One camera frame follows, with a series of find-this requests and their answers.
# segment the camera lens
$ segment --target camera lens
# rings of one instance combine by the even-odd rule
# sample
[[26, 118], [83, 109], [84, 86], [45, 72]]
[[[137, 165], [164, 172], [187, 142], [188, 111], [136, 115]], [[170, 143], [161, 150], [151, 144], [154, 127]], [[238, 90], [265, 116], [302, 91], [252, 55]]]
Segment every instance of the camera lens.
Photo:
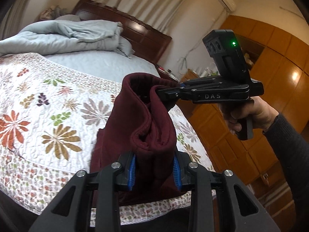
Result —
[[213, 50], [213, 52], [216, 52], [216, 48], [214, 47], [214, 44], [211, 43], [210, 46], [211, 46], [211, 49]]
[[218, 42], [216, 42], [216, 46], [217, 46], [218, 50], [221, 50], [221, 45]]

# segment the black trousers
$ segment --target black trousers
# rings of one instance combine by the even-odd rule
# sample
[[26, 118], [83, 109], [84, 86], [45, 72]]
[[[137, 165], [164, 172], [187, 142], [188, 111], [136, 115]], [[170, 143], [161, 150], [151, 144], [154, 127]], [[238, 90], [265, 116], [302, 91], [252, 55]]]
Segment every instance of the black trousers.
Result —
[[[179, 208], [149, 222], [121, 226], [121, 231], [187, 232], [189, 224], [189, 213], [190, 208]], [[0, 191], [1, 232], [28, 232], [37, 217], [38, 216], [36, 214], [21, 207], [10, 197]]]

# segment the device handle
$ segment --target device handle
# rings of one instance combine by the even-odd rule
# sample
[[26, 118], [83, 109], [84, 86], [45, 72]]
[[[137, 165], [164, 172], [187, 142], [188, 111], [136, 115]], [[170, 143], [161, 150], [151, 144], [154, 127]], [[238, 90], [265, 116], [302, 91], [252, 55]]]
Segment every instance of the device handle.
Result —
[[236, 132], [239, 140], [248, 140], [253, 138], [253, 125], [252, 115], [248, 115], [246, 118], [239, 119], [238, 122], [241, 124], [241, 131]]

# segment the floral bedspread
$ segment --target floral bedspread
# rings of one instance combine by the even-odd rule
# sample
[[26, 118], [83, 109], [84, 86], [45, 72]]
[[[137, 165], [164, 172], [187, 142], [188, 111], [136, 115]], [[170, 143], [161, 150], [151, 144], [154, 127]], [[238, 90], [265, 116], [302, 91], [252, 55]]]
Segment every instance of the floral bedspread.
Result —
[[[53, 63], [37, 53], [0, 58], [0, 190], [40, 214], [81, 169], [89, 172], [99, 128], [121, 84]], [[175, 106], [177, 148], [213, 170], [197, 134]], [[178, 198], [120, 208], [121, 224], [154, 219], [190, 205]], [[95, 209], [91, 225], [95, 224]]]

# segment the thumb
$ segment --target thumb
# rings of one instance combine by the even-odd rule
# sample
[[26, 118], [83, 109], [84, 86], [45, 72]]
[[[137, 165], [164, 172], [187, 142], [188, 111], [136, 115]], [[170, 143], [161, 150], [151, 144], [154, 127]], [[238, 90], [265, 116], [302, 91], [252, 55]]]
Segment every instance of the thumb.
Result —
[[246, 103], [236, 107], [233, 111], [231, 111], [231, 116], [234, 119], [242, 119], [254, 113], [255, 113], [254, 100], [250, 99]]

